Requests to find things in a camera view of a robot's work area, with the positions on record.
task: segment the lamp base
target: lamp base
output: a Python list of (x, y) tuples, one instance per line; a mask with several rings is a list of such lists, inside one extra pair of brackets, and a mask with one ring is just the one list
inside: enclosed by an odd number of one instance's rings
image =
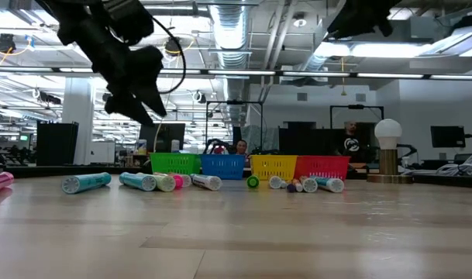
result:
[(387, 184), (413, 184), (413, 177), (408, 175), (368, 174), (367, 181)]

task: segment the green basket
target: green basket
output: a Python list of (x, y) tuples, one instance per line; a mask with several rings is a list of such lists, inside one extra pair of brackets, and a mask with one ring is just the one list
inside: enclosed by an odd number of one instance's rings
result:
[(197, 154), (184, 153), (150, 153), (153, 172), (164, 174), (199, 174), (202, 166)]

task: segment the blue basket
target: blue basket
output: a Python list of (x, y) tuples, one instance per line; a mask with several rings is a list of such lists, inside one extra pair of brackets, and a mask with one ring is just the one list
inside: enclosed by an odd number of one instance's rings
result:
[(201, 155), (204, 175), (212, 175), (221, 179), (243, 179), (244, 155), (222, 155), (206, 154)]

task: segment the red basket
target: red basket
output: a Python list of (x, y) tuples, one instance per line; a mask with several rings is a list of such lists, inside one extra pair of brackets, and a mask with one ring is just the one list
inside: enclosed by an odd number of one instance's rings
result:
[(295, 178), (315, 175), (345, 180), (349, 162), (346, 156), (298, 156)]

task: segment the column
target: column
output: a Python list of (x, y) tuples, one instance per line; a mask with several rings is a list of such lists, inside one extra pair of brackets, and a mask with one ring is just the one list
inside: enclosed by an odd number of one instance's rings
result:
[(62, 123), (79, 123), (74, 164), (90, 164), (95, 89), (88, 77), (67, 77), (65, 80)]

